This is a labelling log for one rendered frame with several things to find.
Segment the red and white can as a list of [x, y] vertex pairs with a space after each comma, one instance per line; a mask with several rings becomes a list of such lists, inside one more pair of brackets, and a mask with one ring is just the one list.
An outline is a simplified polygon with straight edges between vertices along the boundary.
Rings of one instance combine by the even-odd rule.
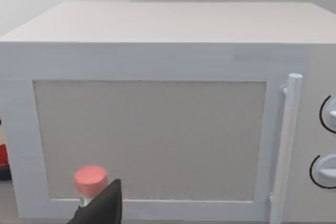
[[4, 140], [2, 122], [0, 120], [0, 181], [12, 179], [10, 165], [8, 161], [7, 148]]

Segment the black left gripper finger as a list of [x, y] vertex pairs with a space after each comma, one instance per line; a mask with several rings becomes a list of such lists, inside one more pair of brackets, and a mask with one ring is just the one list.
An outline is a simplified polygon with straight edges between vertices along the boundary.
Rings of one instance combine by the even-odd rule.
[[122, 208], [122, 184], [115, 179], [66, 224], [122, 224]]

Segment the pale microwave door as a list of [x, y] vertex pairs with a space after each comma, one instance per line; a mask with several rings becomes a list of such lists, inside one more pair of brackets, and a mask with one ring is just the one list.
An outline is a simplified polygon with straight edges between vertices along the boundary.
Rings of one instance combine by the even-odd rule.
[[126, 220], [265, 221], [291, 44], [0, 42], [19, 216], [68, 219], [73, 174], [122, 180]]

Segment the pale microwave oven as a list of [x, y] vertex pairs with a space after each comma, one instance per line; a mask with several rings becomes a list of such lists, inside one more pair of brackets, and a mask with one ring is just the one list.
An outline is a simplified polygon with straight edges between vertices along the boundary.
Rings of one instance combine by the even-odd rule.
[[62, 3], [0, 37], [0, 120], [24, 219], [100, 165], [126, 221], [336, 224], [336, 14]]

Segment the bottle with red cap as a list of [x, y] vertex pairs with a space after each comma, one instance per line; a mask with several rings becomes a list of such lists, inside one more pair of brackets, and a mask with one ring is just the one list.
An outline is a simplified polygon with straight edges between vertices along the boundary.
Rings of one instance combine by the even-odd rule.
[[85, 166], [74, 173], [74, 183], [79, 206], [85, 207], [107, 187], [108, 174], [101, 166]]

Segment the pale microwave knob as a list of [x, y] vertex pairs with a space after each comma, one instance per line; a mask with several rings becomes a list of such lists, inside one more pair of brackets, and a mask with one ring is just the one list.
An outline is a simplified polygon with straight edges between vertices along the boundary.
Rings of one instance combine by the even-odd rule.
[[325, 130], [336, 134], [336, 98], [331, 95], [327, 96], [320, 106], [319, 121]]
[[336, 190], [336, 153], [317, 155], [310, 164], [309, 178], [319, 188]]

